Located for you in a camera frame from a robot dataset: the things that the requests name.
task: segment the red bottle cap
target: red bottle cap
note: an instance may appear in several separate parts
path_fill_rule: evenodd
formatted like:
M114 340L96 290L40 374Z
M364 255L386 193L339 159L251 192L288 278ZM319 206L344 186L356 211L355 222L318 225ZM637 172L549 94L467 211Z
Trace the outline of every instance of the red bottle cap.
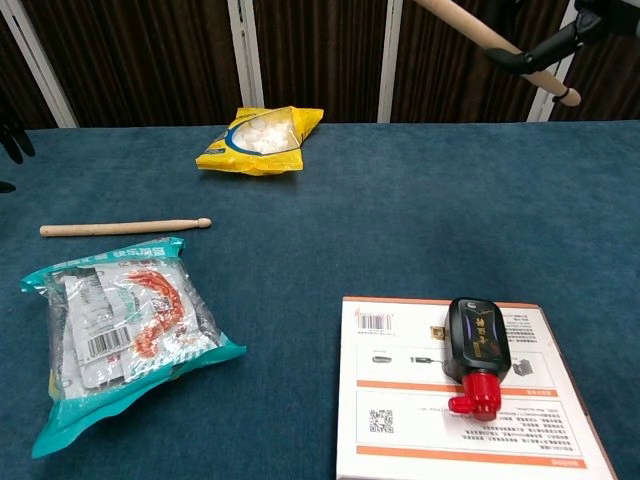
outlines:
M473 413L477 420L495 420L500 410L500 380L492 373L470 373L462 379L463 397L449 399L449 410Z

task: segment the plastic food package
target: plastic food package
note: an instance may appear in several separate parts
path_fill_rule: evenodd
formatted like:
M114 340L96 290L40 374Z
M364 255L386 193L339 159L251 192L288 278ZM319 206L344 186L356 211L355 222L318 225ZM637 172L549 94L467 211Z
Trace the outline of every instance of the plastic food package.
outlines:
M215 324L189 281L181 238L44 268L23 292L49 300L54 401L33 457L60 450L153 387L246 352Z
M248 175L302 170L300 145L323 113L314 108L239 108L236 119L196 164L202 170Z

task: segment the yellow snack bag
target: yellow snack bag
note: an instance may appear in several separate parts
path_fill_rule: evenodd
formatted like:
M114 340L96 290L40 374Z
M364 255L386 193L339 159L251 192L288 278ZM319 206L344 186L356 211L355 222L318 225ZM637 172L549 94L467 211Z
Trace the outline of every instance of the yellow snack bag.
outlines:
M273 175L302 170L300 145L322 119L316 108L239 108L236 118L196 159L201 170Z

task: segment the drumstick tip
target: drumstick tip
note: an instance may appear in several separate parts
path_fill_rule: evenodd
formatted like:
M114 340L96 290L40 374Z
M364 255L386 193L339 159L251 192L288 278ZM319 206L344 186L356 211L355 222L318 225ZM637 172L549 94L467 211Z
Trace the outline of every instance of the drumstick tip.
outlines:
M560 103L565 104L567 107L577 107L580 105L582 98L580 94L573 88L569 88L564 98L560 100Z
M198 228L209 228L211 226L210 218L199 218L198 219Z

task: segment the brown curtain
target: brown curtain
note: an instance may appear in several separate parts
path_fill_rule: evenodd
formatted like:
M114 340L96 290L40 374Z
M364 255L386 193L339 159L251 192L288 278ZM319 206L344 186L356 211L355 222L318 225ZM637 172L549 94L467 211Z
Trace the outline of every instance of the brown curtain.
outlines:
M477 17L481 0L456 1ZM568 0L528 0L516 22L517 44L530 49L558 30ZM536 88L493 65L483 51L411 0L405 0L391 120L525 121Z
M580 92L582 104L556 105L551 120L640 120L640 40L612 35L584 47L565 83Z
M23 0L83 127L224 124L241 105L226 0Z
M4 17L0 18L0 52L0 109L8 105L30 129L56 127Z
M254 0L267 107L375 122L387 0Z

